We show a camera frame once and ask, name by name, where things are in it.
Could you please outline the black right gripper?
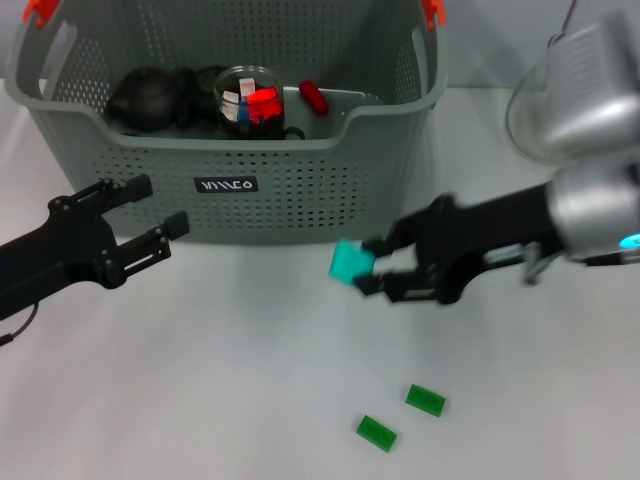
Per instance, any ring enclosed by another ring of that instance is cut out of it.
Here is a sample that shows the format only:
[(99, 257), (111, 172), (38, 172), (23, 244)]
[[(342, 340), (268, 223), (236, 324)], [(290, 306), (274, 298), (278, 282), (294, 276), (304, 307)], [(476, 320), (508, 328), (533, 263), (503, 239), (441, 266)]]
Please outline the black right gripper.
[(392, 303), (453, 304), (476, 276), (524, 261), (523, 256), (491, 261), (488, 252), (531, 244), (540, 259), (558, 252), (545, 185), (472, 206), (459, 206), (445, 194), (397, 220), (385, 237), (361, 243), (376, 258), (413, 245), (417, 270), (373, 272), (355, 277), (352, 283), (363, 295), (384, 294)]

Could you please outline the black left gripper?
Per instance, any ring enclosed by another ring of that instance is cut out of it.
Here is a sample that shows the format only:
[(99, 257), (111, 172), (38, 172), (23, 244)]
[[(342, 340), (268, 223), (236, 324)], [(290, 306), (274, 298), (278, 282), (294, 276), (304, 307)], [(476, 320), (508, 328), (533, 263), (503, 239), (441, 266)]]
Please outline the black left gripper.
[(170, 243), (189, 233), (186, 211), (121, 245), (102, 217), (152, 194), (151, 179), (142, 174), (124, 184), (105, 178), (52, 200), (42, 226), (1, 246), (1, 318), (75, 283), (119, 288), (132, 275), (170, 258)]

